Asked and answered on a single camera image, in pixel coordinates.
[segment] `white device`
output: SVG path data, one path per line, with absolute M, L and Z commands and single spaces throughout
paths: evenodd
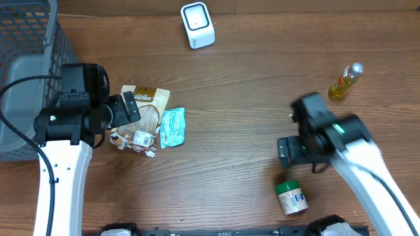
M 191 49 L 200 49 L 215 42 L 215 29 L 204 3 L 197 2 L 183 6 L 181 16 Z
M 110 229 L 102 232 L 100 236 L 131 236 L 131 232 L 126 229 Z

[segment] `green jar lid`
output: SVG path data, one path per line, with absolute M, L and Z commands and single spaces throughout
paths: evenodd
M 284 184 L 279 184 L 276 186 L 276 193 L 282 194 L 284 192 L 290 191 L 292 189 L 297 189 L 299 187 L 299 182 L 297 180 L 291 180 Z

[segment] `jar label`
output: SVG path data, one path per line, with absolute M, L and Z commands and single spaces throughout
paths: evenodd
M 300 188 L 292 189 L 285 193 L 279 194 L 278 198 L 286 215 L 293 214 L 308 208 L 308 203 L 306 202 L 306 199 Z

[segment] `yellow liquid bottle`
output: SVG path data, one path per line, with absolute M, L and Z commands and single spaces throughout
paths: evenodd
M 361 63 L 354 63 L 351 66 L 347 66 L 344 70 L 343 75 L 328 90 L 328 96 L 332 100 L 340 100 L 344 98 L 347 90 L 355 84 L 359 76 L 363 72 L 363 65 Z

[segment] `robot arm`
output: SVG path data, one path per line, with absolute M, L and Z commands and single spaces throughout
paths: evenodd
M 43 108 L 34 122 L 35 141 L 52 165 L 55 203 L 50 214 L 50 178 L 39 158 L 40 183 L 33 235 L 80 236 L 87 167 L 96 134 L 140 119 L 132 92 L 109 96 L 109 80 L 96 64 L 64 64 L 60 106 Z
M 278 140 L 282 166 L 312 163 L 312 171 L 317 173 L 316 164 L 332 165 L 351 187 L 379 235 L 418 235 L 419 217 L 359 118 L 336 118 L 317 93 L 300 98 L 292 108 L 299 136 Z

